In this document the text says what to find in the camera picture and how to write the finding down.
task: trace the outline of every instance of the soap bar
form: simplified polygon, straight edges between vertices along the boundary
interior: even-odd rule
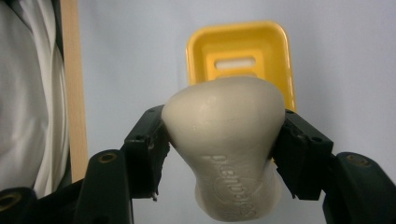
[[[210,217],[234,222],[271,212],[281,186],[269,154],[285,116],[273,84],[257,77],[196,84],[175,94],[162,116],[195,174],[196,202]]]

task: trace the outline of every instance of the white soap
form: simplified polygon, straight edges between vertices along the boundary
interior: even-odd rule
[[[268,214],[281,187],[269,153],[283,124],[280,91],[256,77],[190,86],[163,108],[171,143],[196,177],[195,199],[212,218]]]

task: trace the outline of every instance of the wooden edge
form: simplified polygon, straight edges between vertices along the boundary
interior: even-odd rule
[[[61,0],[61,13],[67,115],[69,118],[70,160],[72,181],[76,182],[84,178],[88,165],[84,86],[78,26],[78,0]]]

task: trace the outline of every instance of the robotic arm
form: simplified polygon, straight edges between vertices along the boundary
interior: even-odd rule
[[[134,223],[131,199],[158,195],[169,140],[163,106],[147,110],[120,150],[90,159],[85,179],[38,200],[31,189],[0,192],[0,223]],[[332,141],[286,110],[273,149],[277,171],[300,200],[326,197],[327,223],[396,223],[396,187],[362,155],[332,154]]]

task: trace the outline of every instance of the yellow plastic tray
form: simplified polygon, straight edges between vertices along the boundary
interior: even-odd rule
[[[187,46],[190,85],[223,76],[253,75],[281,91],[296,111],[289,44],[273,21],[211,26],[198,30]]]

